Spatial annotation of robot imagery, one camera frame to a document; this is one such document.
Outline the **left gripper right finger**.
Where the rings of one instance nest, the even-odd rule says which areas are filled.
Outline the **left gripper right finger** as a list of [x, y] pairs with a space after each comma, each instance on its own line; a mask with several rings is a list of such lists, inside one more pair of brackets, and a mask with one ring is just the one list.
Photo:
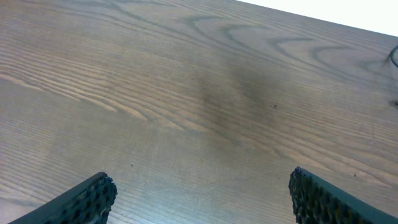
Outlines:
[[301, 167], [296, 167], [290, 175], [289, 193], [297, 223], [397, 224], [396, 217]]

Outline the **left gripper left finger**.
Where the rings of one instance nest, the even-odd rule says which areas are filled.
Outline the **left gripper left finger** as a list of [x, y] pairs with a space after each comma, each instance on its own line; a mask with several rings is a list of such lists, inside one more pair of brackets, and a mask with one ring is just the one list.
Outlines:
[[107, 224], [117, 187], [99, 172], [10, 224]]

